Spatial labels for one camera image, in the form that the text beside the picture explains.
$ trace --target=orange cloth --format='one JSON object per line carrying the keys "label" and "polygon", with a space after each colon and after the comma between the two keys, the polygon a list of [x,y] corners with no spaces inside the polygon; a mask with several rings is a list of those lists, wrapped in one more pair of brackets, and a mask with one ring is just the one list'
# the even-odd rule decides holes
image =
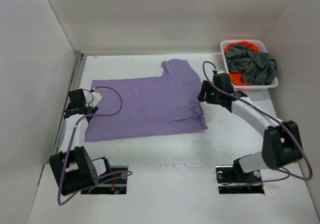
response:
{"label": "orange cloth", "polygon": [[[224,49],[224,55],[226,55],[226,53],[230,47],[235,46],[235,45],[244,45],[244,46],[247,46],[253,52],[260,52],[259,47],[257,45],[250,43],[248,41],[240,41],[240,42],[228,44],[227,47],[225,47],[225,49]],[[245,83],[242,80],[242,73],[229,72],[229,75],[230,75],[231,82],[234,85],[252,85],[250,83]]]}
{"label": "orange cloth", "polygon": [[231,82],[232,82],[234,85],[252,85],[252,84],[250,84],[250,83],[245,83],[245,82],[242,80],[242,73],[232,73],[232,72],[229,72],[229,75],[230,75]]}
{"label": "orange cloth", "polygon": [[224,49],[224,55],[226,55],[226,53],[230,47],[235,46],[235,45],[244,45],[244,46],[247,46],[249,49],[251,49],[253,52],[260,52],[259,47],[257,45],[250,43],[248,41],[240,41],[240,42],[228,44],[227,47],[225,47],[225,49]]}

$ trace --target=lavender t-shirt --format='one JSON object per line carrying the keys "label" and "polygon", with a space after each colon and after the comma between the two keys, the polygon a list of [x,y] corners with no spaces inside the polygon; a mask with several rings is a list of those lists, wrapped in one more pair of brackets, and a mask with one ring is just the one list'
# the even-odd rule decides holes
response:
{"label": "lavender t-shirt", "polygon": [[[93,80],[92,88],[108,86],[117,90],[123,108],[112,117],[93,117],[85,141],[172,135],[206,130],[205,117],[197,96],[201,81],[186,60],[162,63],[163,74],[125,80]],[[120,100],[109,89],[99,89],[102,99],[97,114],[111,114]]]}

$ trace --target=white wall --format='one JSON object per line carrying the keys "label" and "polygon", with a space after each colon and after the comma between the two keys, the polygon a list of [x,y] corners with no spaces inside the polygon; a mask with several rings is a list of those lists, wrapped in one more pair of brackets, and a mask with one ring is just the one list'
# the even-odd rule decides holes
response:
{"label": "white wall", "polygon": [[275,56],[279,86],[271,91],[277,114],[299,125],[303,148],[313,166],[308,183],[320,214],[320,0],[290,0],[272,34],[267,50]]}
{"label": "white wall", "polygon": [[218,50],[265,41],[289,0],[49,0],[73,49],[128,53]]}
{"label": "white wall", "polygon": [[47,0],[0,0],[0,223],[27,223],[75,55]]}

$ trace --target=screw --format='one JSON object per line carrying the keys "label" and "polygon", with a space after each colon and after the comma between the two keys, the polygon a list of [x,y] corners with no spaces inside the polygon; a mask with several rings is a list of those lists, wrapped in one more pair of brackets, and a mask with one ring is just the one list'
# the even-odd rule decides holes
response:
{"label": "screw", "polygon": [[258,171],[258,170],[256,170],[253,174],[254,174],[254,176],[255,176],[256,178],[260,178],[260,177],[261,177],[261,173],[260,173],[260,171]]}
{"label": "screw", "polygon": [[219,179],[222,179],[222,178],[223,178],[223,172],[222,172],[222,171],[218,171],[216,174],[217,174],[217,177],[218,177]]}

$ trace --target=crumpled clothing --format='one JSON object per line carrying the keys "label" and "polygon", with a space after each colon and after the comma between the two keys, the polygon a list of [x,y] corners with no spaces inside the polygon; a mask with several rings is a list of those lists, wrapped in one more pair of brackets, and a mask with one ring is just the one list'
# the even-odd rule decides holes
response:
{"label": "crumpled clothing", "polygon": [[246,46],[235,45],[228,49],[225,57],[229,71],[242,73],[245,83],[270,85],[277,76],[276,62],[268,53],[256,53]]}

